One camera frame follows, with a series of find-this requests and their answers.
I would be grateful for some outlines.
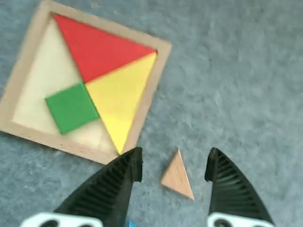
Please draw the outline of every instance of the yellow triangle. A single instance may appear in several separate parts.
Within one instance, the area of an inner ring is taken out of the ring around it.
[[[122,153],[157,54],[151,53],[86,84],[89,95]]]
[[[161,184],[192,200],[195,200],[179,149],[177,150],[169,167],[166,169],[161,179]]]

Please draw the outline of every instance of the tangram puzzle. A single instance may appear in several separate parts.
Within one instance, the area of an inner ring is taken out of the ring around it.
[[[0,103],[0,129],[103,164],[136,145],[171,44],[45,0]]]

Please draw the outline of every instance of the wooden triangle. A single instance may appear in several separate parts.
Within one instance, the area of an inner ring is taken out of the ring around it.
[[[85,83],[155,52],[68,17],[53,16]]]
[[[161,184],[195,200],[179,149],[177,149],[174,158],[166,169],[161,179]]]

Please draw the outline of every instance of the triangle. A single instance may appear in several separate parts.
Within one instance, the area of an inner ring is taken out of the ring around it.
[[[157,54],[151,53],[86,84],[115,145],[122,153]]]
[[[68,17],[55,14],[54,18],[84,82],[155,52],[150,47]]]
[[[177,149],[173,160],[166,169],[161,179],[161,184],[195,200],[179,149]]]

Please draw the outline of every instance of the puzzle piece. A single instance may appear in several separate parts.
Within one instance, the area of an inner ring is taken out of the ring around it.
[[[161,179],[161,184],[195,200],[179,149],[177,149],[173,160],[166,169]]]
[[[85,85],[119,154],[156,57],[151,53]]]
[[[150,47],[62,15],[55,14],[54,18],[84,82],[89,82],[155,52]]]
[[[61,134],[99,118],[83,83],[60,91],[45,100]]]

